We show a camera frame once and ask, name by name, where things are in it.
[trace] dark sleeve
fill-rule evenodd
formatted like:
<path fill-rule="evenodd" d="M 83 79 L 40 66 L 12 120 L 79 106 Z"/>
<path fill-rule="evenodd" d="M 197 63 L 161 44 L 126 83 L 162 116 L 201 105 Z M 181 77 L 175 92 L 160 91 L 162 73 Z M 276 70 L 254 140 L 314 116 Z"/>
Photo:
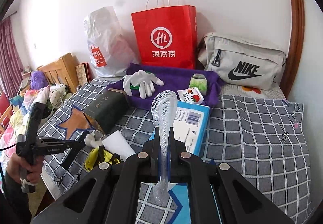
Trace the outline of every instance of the dark sleeve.
<path fill-rule="evenodd" d="M 8 173 L 5 174 L 4 180 L 8 192 L 7 201 L 22 223 L 29 224 L 31 221 L 31 213 L 28 205 L 28 194 L 21 191 L 21 185 L 14 181 Z"/>

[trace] white mesh tube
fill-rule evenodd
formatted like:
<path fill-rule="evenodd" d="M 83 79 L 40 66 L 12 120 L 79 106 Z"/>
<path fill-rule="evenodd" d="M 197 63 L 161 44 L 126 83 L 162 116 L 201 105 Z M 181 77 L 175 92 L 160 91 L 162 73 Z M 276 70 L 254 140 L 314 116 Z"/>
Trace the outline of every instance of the white mesh tube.
<path fill-rule="evenodd" d="M 153 192 L 157 203 L 166 198 L 168 186 L 167 147 L 168 135 L 175 120 L 177 110 L 177 95 L 173 91 L 159 93 L 152 102 L 151 113 L 153 123 L 159 126 L 159 139 L 161 149 L 160 181 L 155 185 Z"/>

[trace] barcode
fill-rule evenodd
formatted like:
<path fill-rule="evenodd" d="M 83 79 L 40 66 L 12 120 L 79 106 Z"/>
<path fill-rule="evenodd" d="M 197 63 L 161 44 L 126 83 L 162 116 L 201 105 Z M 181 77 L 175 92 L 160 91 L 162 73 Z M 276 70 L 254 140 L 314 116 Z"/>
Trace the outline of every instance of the barcode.
<path fill-rule="evenodd" d="M 189 112 L 186 123 L 198 126 L 200 123 L 201 114 Z"/>

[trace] curtain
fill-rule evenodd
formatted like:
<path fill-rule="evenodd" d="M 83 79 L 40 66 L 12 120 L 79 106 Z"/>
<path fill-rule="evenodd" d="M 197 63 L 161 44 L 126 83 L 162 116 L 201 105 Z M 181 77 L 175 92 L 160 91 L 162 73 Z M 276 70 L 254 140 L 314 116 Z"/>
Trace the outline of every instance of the curtain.
<path fill-rule="evenodd" d="M 0 79 L 8 99 L 17 95 L 22 81 L 23 65 L 12 35 L 11 19 L 0 22 Z"/>

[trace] purple fluffy pillow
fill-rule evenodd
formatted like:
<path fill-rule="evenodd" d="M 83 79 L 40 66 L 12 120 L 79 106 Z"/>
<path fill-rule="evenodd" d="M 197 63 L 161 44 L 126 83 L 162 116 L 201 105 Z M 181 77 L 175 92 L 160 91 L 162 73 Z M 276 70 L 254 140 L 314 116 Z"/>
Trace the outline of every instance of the purple fluffy pillow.
<path fill-rule="evenodd" d="M 48 81 L 42 71 L 34 71 L 31 73 L 31 89 L 39 90 L 48 85 Z"/>

